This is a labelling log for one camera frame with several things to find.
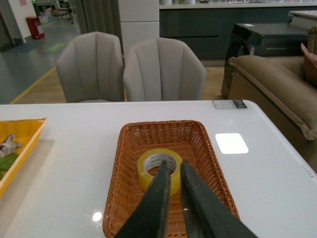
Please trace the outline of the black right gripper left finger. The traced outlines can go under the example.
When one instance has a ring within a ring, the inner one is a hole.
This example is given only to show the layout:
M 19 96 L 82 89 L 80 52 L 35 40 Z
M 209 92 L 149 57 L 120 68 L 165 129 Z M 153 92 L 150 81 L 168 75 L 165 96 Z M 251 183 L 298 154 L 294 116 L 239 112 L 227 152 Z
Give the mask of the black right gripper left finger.
M 162 161 L 145 195 L 116 238 L 164 238 L 167 236 L 170 201 L 170 169 Z

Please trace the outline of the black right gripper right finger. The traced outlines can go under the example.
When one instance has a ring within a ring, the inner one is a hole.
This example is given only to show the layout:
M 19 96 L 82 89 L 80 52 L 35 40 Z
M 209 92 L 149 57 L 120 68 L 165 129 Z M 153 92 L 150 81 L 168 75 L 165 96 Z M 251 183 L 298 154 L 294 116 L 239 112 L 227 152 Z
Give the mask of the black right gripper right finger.
M 194 168 L 181 164 L 181 202 L 189 238 L 255 238 Z

